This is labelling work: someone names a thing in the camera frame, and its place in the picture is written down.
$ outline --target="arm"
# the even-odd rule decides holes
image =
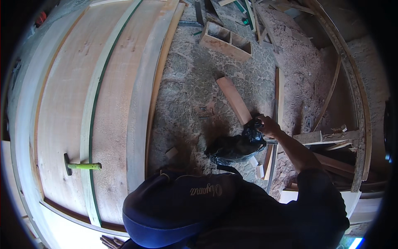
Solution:
[[[296,171],[301,172],[305,169],[322,169],[321,163],[315,155],[296,139],[287,135],[281,130],[280,126],[270,117],[258,116],[264,124],[259,128],[265,136],[273,137],[285,150],[287,156],[292,161]]]

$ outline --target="person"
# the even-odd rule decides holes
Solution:
[[[336,248],[349,227],[344,200],[315,155],[270,117],[259,129],[284,148],[298,198],[281,204],[240,174],[204,176],[166,168],[123,204],[131,239],[120,248]]]

